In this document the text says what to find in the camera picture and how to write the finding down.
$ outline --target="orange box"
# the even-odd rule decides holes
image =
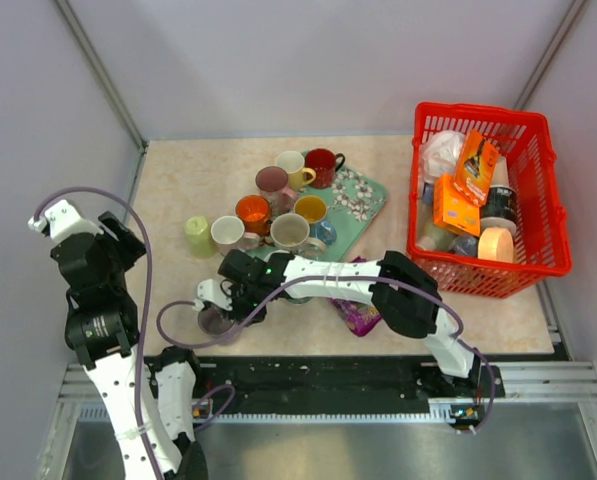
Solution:
[[[454,188],[448,173],[436,180],[434,187],[434,223],[458,235],[480,236],[480,208]]]
[[[475,205],[487,202],[489,186],[498,161],[498,150],[480,132],[472,130],[465,140],[454,172],[454,187]]]

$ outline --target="wall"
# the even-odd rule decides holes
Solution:
[[[143,135],[413,130],[511,106],[569,0],[71,0]]]
[[[51,191],[127,196],[137,151],[48,0],[0,0],[0,478],[32,478],[65,366],[66,284],[27,219]],[[106,202],[83,201],[97,214]]]
[[[528,107],[547,115],[568,210],[572,273],[550,281],[570,347],[597,367],[597,0]]]

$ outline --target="blue mug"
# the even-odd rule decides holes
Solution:
[[[325,245],[332,245],[338,235],[334,226],[326,220],[327,204],[315,195],[307,195],[296,200],[294,213],[303,217],[309,223],[309,235],[317,238]]]

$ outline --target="beige tabletop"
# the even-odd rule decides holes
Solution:
[[[144,220],[154,253],[154,282],[146,352],[159,353],[167,342],[155,328],[158,310],[173,300],[193,300],[197,284],[218,278],[219,254],[208,260],[191,257],[183,233],[185,221],[205,215],[211,220],[233,214],[236,202],[257,193],[256,172],[273,164],[285,150],[316,147],[342,152],[347,165],[387,188],[383,210],[352,247],[347,259],[369,260],[385,250],[405,251],[410,136],[291,137],[155,141],[149,145],[134,206]],[[129,272],[129,291],[138,308],[144,301],[146,262]],[[485,353],[553,352],[535,288],[505,300],[442,293],[465,323],[464,338]],[[196,312],[176,307],[165,317],[167,332],[182,342],[207,340]],[[301,306],[278,300],[264,322],[245,329],[231,345],[217,345],[199,355],[393,355],[426,354],[421,342],[393,333],[384,322],[363,338],[354,336],[324,299]]]

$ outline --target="tray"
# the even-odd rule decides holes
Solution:
[[[343,166],[331,187],[325,189],[307,186],[300,196],[315,195],[322,198],[329,212],[327,220],[336,229],[338,239],[327,248],[318,260],[339,262],[378,215],[387,201],[387,189],[374,180]],[[265,258],[275,247],[263,246],[249,250],[249,255]]]

